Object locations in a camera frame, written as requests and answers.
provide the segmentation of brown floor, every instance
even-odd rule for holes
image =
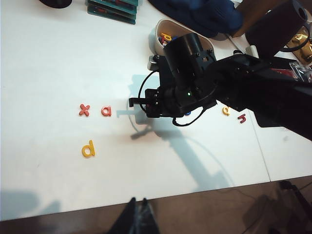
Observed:
[[[301,188],[312,182],[312,176],[290,181]],[[311,203],[312,185],[301,192]],[[286,234],[290,233],[287,227],[298,220],[301,223],[292,233],[300,234],[300,228],[312,231],[312,224],[294,194],[280,190],[277,182],[149,202],[162,234],[266,234],[271,227]],[[101,234],[110,229],[124,207],[122,204],[4,221],[0,222],[0,233]]]

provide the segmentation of black object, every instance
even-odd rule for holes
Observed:
[[[243,23],[242,14],[230,0],[148,0],[162,13],[205,37],[230,33]]]
[[[276,230],[274,228],[270,228],[269,229],[269,234],[281,234],[281,232],[279,232],[278,230]]]
[[[312,206],[308,203],[308,201],[304,198],[304,196],[301,194],[300,190],[297,188],[297,186],[291,184],[287,180],[283,180],[279,182],[279,186],[283,190],[292,190],[294,194],[296,195],[301,207],[307,214],[307,217],[312,222]]]
[[[170,72],[160,67],[160,86],[145,90],[146,98],[130,98],[130,107],[146,104],[147,117],[172,117],[175,124],[177,117],[198,107],[205,111],[219,100],[237,111],[248,108],[312,140],[310,83],[275,72],[249,55],[215,61],[213,51],[201,48],[197,34],[170,42],[164,52],[166,58],[154,58]]]
[[[272,57],[272,58],[267,59],[266,61],[270,64],[270,68],[286,69],[286,70],[292,69],[290,67],[291,62],[297,62],[297,60],[294,60],[294,59],[280,58],[280,57]],[[276,122],[274,122],[271,118],[267,118],[258,112],[256,112],[254,116],[257,120],[258,125],[262,128],[281,126],[280,124],[277,124]]]
[[[246,32],[246,39],[257,47],[260,58],[271,58],[279,50],[292,52],[308,42],[297,48],[283,49],[306,22],[307,14],[302,5],[297,0],[288,0],[253,25]]]
[[[137,206],[133,197],[107,234],[159,234],[148,201]]]
[[[43,4],[53,8],[65,8],[72,3],[72,0],[39,0]]]

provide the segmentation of orange letter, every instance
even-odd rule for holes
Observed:
[[[94,146],[93,146],[93,142],[91,140],[89,141],[89,144],[90,145],[85,145],[85,146],[82,147],[82,154],[83,154],[84,157],[91,157],[91,156],[95,156],[96,155],[96,152],[95,152]]]

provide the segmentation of power cord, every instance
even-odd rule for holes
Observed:
[[[200,112],[200,114],[199,114],[192,122],[189,122],[189,123],[186,123],[186,124],[179,124],[179,123],[176,122],[176,118],[173,118],[173,119],[172,119],[172,124],[173,124],[174,126],[177,126],[177,127],[186,127],[186,126],[189,126],[189,125],[191,125],[192,123],[194,123],[196,120],[198,120],[199,117],[201,117],[202,114],[203,114],[205,111],[206,111],[206,109],[203,109],[203,110]]]
[[[310,182],[309,184],[306,184],[305,186],[301,187],[301,188],[298,189],[298,190],[303,190],[303,189],[307,188],[308,186],[310,186],[311,184],[312,184],[312,182]]]
[[[138,98],[141,97],[141,92],[142,92],[142,89],[143,89],[143,86],[144,86],[145,82],[146,82],[147,79],[148,79],[152,74],[154,74],[155,72],[158,72],[158,70],[152,71],[152,72],[144,79],[144,81],[142,82],[141,87],[140,87],[140,90],[139,90],[139,92],[138,92],[138,96],[137,96]],[[144,111],[144,112],[146,113],[146,109],[142,106],[142,104],[140,104],[140,107],[141,107],[142,111]]]

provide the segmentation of gold bag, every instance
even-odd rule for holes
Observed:
[[[301,45],[307,39],[309,33],[305,27],[302,27],[299,32],[288,42],[287,46],[292,48]],[[307,42],[301,49],[293,52],[303,65],[309,65],[312,62],[312,43]]]

